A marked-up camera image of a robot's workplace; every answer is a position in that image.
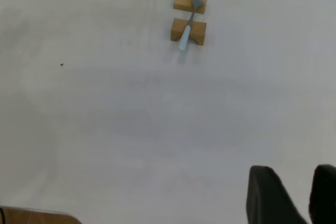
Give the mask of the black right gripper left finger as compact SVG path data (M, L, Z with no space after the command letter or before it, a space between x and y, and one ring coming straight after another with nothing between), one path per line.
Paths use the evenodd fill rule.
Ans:
M249 224L306 223L276 172L268 166L249 170L246 198Z

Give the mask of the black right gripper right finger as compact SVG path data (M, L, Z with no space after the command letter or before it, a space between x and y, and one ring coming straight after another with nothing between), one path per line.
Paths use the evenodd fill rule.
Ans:
M335 167L318 165L314 171L309 215L312 223L335 223Z

